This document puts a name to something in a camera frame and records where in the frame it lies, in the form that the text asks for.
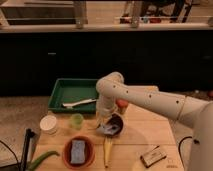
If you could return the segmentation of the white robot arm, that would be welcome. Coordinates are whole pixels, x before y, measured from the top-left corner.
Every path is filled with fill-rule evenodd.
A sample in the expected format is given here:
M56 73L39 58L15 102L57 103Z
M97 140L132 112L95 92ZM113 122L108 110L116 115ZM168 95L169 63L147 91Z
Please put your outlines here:
M137 90L125 85L119 72L100 78L96 90L99 115L110 116L116 101L121 99L191 128L193 142L187 171L213 171L213 101L148 89Z

